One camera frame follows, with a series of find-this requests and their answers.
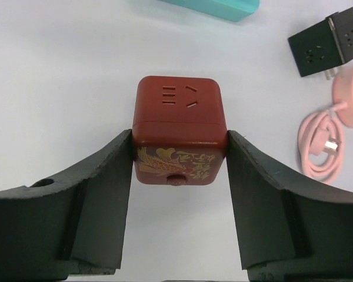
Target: white table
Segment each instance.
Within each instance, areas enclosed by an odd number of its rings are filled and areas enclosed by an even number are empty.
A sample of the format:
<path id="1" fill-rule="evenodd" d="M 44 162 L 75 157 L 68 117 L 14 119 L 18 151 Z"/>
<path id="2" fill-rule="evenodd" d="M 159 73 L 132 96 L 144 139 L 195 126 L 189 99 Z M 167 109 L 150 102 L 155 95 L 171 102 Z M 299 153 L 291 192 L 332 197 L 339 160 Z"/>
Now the white table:
<path id="1" fill-rule="evenodd" d="M 350 6 L 262 0 L 231 23 L 157 0 L 0 1 L 0 190 L 52 175 L 130 128 L 146 75 L 215 79 L 228 128 L 298 170 L 299 124 L 331 103 L 332 81 L 300 78 L 287 37 Z M 345 133 L 334 185 L 353 191 L 353 130 Z M 226 164 L 206 187 L 134 176 L 123 255 L 115 276 L 96 279 L 246 280 Z"/>

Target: cube socket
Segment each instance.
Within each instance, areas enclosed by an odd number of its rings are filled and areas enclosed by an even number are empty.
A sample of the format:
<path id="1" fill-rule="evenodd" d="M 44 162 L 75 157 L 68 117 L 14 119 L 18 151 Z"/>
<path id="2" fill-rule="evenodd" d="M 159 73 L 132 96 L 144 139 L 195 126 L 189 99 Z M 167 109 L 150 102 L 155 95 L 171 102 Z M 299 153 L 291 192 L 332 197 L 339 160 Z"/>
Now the cube socket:
<path id="1" fill-rule="evenodd" d="M 143 78 L 137 90 L 132 142 L 136 176 L 141 183 L 212 183 L 228 143 L 216 81 Z"/>
<path id="2" fill-rule="evenodd" d="M 331 70 L 353 60 L 353 7 L 288 38 L 303 76 Z"/>

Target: teal box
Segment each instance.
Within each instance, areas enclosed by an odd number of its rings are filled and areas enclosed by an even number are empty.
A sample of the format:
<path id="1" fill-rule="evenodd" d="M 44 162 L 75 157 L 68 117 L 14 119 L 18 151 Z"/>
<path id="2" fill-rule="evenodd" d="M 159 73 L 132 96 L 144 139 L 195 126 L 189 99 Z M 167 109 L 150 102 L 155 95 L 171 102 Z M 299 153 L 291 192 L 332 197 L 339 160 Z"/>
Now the teal box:
<path id="1" fill-rule="evenodd" d="M 259 0 L 162 0 L 203 12 L 228 21 L 238 22 L 259 8 Z"/>

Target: black power adapter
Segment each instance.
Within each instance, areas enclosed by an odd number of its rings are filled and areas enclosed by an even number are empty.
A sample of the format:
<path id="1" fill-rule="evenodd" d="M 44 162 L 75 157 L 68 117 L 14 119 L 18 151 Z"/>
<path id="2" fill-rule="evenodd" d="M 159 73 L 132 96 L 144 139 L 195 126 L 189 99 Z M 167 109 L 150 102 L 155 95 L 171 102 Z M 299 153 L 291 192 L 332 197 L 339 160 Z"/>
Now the black power adapter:
<path id="1" fill-rule="evenodd" d="M 299 74 L 325 72 L 353 60 L 353 7 L 334 13 L 323 21 L 288 38 Z"/>

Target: pink cable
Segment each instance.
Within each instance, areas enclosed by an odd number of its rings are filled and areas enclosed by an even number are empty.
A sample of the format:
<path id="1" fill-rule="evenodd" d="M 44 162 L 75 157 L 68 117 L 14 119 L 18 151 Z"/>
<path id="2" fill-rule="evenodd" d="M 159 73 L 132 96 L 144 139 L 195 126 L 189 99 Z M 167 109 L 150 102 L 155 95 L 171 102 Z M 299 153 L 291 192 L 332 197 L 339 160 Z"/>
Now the pink cable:
<path id="1" fill-rule="evenodd" d="M 346 102 L 331 106 L 329 109 L 309 115 L 301 124 L 298 132 L 298 150 L 301 155 L 302 172 L 304 175 L 331 183 L 341 170 L 344 161 L 344 131 L 339 119 L 332 112 L 345 109 Z M 309 159 L 311 142 L 318 129 L 327 130 L 329 136 L 338 140 L 339 146 L 336 155 L 329 155 L 322 165 L 315 165 Z"/>

